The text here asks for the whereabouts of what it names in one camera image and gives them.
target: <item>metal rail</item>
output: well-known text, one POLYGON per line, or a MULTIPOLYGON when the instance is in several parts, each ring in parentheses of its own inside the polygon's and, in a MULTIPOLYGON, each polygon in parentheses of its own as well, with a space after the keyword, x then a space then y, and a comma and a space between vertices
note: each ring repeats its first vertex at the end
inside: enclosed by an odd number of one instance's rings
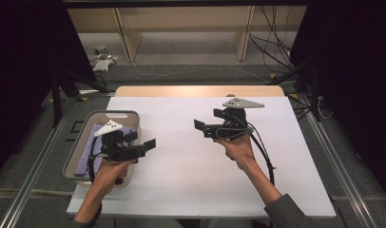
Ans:
POLYGON ((76 98, 69 98, 66 101, 66 106, 63 110, 63 113, 64 113, 63 118, 56 125, 56 127, 54 127, 50 131, 50 134, 48 135, 48 139, 45 142, 31 170, 29 171, 29 174, 25 179, 24 184, 21 186, 20 190, 18 191, 18 194, 16 195, 15 199, 11 203, 11 206, 7 210, 6 214, 4 215, 0 224, 0 228, 14 227, 16 222, 18 221, 29 199, 29 195, 35 183, 38 181, 40 174, 43 168, 45 167, 46 161, 48 160, 48 157, 52 151, 52 148, 55 145, 58 139, 58 136, 60 135, 63 129, 63 125, 66 122, 68 113, 74 106, 75 102, 76 102, 76 98))
MULTIPOLYGON (((302 101, 306 104, 309 104, 306 97, 304 95, 299 95, 302 101)), ((353 209, 358 217, 359 223, 364 228, 375 228, 377 227, 375 219, 373 218, 368 205, 365 203, 364 199, 358 192, 350 174, 348 173, 345 165, 341 161, 340 157, 336 149, 333 147, 330 142, 329 137, 327 136, 321 122, 317 122, 315 117, 311 114, 307 114, 307 118, 311 123, 321 146, 323 147, 323 151, 325 152, 329 163, 332 165, 333 170, 335 171, 336 176, 338 177, 338 181, 343 188, 347 199, 350 201, 353 209)))

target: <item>camera mount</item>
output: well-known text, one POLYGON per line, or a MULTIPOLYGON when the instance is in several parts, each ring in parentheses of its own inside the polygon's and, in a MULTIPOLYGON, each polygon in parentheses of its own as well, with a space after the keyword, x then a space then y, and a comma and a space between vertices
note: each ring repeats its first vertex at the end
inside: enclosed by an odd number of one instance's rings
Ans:
MULTIPOLYGON (((145 157, 145 153, 156 147, 156 140, 150 140, 140 145, 132 145, 132 142, 137 140, 138 133, 133 131, 124 135, 121 131, 122 125, 109 120, 101 129, 94 133, 94 139, 92 141, 91 150, 88 156, 88 170, 89 178, 91 182, 95 179, 94 174, 94 160, 96 157, 103 157, 110 162, 124 162, 130 160, 137 160, 141 157, 145 157), (94 146, 99 136, 102 136, 101 152, 94 155, 94 146)), ((122 179, 117 179, 116 184, 122 184, 122 179)))

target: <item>human hand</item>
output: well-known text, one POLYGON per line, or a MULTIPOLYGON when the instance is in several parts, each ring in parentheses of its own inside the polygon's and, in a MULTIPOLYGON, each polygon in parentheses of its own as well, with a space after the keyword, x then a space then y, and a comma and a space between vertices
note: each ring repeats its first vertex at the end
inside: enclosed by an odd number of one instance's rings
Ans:
POLYGON ((100 189, 104 195, 108 194, 113 189, 116 179, 125 178, 127 176, 128 166, 135 161, 136 160, 115 162, 103 159, 92 187, 100 189))
POLYGON ((248 134, 244 134, 234 141, 215 139, 214 142, 223 145, 225 147, 225 155, 236 161, 238 167, 242 170, 245 169, 250 161, 256 162, 248 134))

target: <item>black stand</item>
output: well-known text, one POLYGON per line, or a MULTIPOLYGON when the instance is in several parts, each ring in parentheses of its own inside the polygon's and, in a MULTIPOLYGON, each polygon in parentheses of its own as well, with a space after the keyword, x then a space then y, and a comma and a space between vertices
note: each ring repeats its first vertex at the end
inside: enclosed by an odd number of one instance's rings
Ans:
POLYGON ((17 25, 27 28, 27 36, 34 47, 28 58, 35 57, 35 64, 51 69, 53 127, 62 117, 60 87, 69 98, 79 95, 75 82, 84 83, 103 93, 114 91, 96 83, 95 74, 67 9, 57 7, 47 10, 21 1, 7 3, 6 8, 17 25))

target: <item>floor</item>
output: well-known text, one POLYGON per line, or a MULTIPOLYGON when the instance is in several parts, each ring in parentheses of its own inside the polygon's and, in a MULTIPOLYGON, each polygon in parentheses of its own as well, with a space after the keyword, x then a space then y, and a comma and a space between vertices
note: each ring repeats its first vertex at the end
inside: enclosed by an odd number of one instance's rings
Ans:
MULTIPOLYGON (((255 35, 267 38, 268 33, 260 32, 255 35)), ((287 44, 292 44, 295 35, 295 32, 279 34, 281 39, 282 37, 286 39, 287 44)), ((116 65, 109 67, 107 75, 110 72, 116 72, 115 67, 121 66, 129 67, 130 70, 143 70, 147 69, 147 66, 164 66, 170 71, 173 69, 180 71, 181 67, 195 71, 206 66, 242 68, 267 64, 283 70, 282 66, 271 58, 263 57, 251 42, 248 44, 245 60, 238 61, 231 36, 230 33, 144 34, 138 55, 132 65, 125 60, 117 34, 80 34, 89 59, 96 57, 92 48, 98 45, 106 45, 109 53, 118 58, 116 65)), ((270 45, 267 50, 281 59, 275 47, 270 45)), ((153 74, 161 76, 164 73, 169 71, 156 71, 153 74)), ((271 80, 270 75, 273 73, 275 72, 268 71, 258 76, 268 81, 271 80)), ((281 86, 285 92, 293 91, 292 83, 281 86)), ((62 97, 63 105, 68 108, 68 112, 66 112, 66 122, 60 130, 55 131, 51 128, 52 103, 51 96, 48 95, 43 103, 45 112, 40 113, 29 130, 28 136, 22 141, 23 151, 12 155, 0 172, 0 225, 4 224, 1 227, 57 227, 60 220, 67 217, 68 201, 75 183, 63 177, 62 169, 68 157, 68 151, 71 150, 77 137, 76 130, 72 129, 73 124, 80 119, 83 120, 82 117, 92 110, 105 109, 109 97, 85 96, 86 101, 66 100, 63 94, 62 97), (55 140, 51 140, 51 135, 57 136, 55 140), (16 198, 21 194, 27 197, 16 198)), ((299 99, 304 103, 307 102, 306 95, 300 95, 299 99)), ((292 106, 296 108, 301 107, 302 104, 293 100, 292 106)), ((329 115, 328 108, 322 111, 326 116, 329 115)), ((386 227, 386 195, 368 167, 357 158, 357 151, 347 140, 345 130, 340 127, 334 115, 330 119, 322 118, 320 123, 315 123, 313 116, 309 113, 303 117, 302 113, 297 116, 326 191, 338 207, 336 218, 320 219, 322 227, 386 227), (324 131, 325 134, 318 134, 318 131, 324 131)), ((118 226, 181 227, 176 220, 168 219, 100 219, 100 227, 118 226)), ((248 227, 248 225, 245 222, 225 220, 217 227, 239 228, 248 227)))

